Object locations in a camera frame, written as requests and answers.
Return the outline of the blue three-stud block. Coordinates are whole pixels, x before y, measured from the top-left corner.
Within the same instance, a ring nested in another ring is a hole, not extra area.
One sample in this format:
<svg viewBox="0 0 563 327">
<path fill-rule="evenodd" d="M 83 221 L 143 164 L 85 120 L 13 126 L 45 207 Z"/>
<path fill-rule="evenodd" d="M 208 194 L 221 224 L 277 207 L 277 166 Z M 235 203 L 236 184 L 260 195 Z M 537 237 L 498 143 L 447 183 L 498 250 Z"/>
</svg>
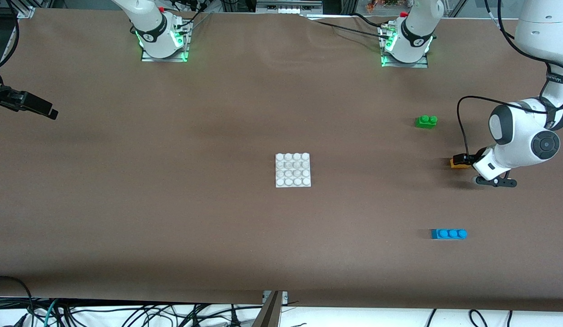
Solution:
<svg viewBox="0 0 563 327">
<path fill-rule="evenodd" d="M 463 228 L 433 228 L 430 234 L 433 240 L 465 240 L 468 237 Z"/>
</svg>

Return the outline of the grey box behind table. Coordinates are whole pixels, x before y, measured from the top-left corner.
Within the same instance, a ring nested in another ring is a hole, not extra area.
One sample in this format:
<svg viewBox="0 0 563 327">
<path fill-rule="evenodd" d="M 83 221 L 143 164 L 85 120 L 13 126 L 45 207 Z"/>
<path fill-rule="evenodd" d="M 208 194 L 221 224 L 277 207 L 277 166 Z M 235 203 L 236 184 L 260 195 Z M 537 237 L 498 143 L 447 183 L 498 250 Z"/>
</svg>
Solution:
<svg viewBox="0 0 563 327">
<path fill-rule="evenodd" d="M 256 0 L 256 13 L 323 14 L 322 0 Z"/>
</svg>

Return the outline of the brown table cover sheet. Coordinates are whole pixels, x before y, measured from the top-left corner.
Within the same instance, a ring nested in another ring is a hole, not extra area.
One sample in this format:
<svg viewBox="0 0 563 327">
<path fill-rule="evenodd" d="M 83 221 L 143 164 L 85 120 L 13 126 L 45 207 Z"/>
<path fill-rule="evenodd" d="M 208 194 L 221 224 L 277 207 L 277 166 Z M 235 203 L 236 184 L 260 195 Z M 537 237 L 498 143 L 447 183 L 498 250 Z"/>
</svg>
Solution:
<svg viewBox="0 0 563 327">
<path fill-rule="evenodd" d="M 21 21 L 0 74 L 59 114 L 0 107 L 0 275 L 39 297 L 563 311 L 563 129 L 516 188 L 449 168 L 460 97 L 544 81 L 493 23 L 441 21 L 427 69 L 301 16 L 211 15 L 186 63 L 142 62 L 129 27 Z M 277 153 L 309 153 L 312 186 L 276 188 Z"/>
</svg>

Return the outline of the aluminium support beam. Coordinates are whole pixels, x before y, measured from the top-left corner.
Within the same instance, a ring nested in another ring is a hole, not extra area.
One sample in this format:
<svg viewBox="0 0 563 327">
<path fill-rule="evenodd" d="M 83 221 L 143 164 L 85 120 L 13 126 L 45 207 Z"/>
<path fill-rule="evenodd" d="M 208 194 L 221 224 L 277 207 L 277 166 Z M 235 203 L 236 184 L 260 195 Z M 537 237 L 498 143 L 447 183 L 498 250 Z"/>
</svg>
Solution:
<svg viewBox="0 0 563 327">
<path fill-rule="evenodd" d="M 272 291 L 251 327 L 279 327 L 282 312 L 282 291 Z"/>
</svg>

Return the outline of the white studded base plate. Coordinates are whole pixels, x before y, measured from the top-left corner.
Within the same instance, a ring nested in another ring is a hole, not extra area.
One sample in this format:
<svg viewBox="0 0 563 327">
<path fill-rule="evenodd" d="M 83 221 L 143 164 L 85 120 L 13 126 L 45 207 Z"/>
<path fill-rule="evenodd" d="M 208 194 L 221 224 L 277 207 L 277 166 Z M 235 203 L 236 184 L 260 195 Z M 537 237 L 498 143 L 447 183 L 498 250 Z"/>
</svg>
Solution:
<svg viewBox="0 0 563 327">
<path fill-rule="evenodd" d="M 275 155 L 276 188 L 310 188 L 311 186 L 309 153 L 277 153 Z"/>
</svg>

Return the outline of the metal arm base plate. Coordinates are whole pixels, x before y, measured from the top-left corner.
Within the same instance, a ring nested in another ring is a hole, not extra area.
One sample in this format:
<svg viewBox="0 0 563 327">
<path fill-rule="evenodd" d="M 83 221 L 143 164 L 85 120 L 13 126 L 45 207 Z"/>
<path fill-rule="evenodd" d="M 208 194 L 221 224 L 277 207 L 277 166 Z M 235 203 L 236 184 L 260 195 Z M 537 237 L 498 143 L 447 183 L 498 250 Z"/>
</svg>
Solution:
<svg viewBox="0 0 563 327">
<path fill-rule="evenodd" d="M 382 67 L 392 67 L 392 68 L 417 68 L 426 69 L 428 68 L 427 56 L 423 55 L 419 61 L 413 63 L 405 63 L 397 60 L 391 54 L 385 53 L 381 55 L 381 66 Z"/>
<path fill-rule="evenodd" d="M 180 62 L 188 62 L 188 54 L 189 54 L 190 46 L 187 44 L 183 48 L 178 49 L 174 54 L 168 56 L 166 58 L 155 58 L 150 56 L 145 50 L 142 49 L 142 62 L 173 62 L 173 63 L 180 63 Z"/>
</svg>

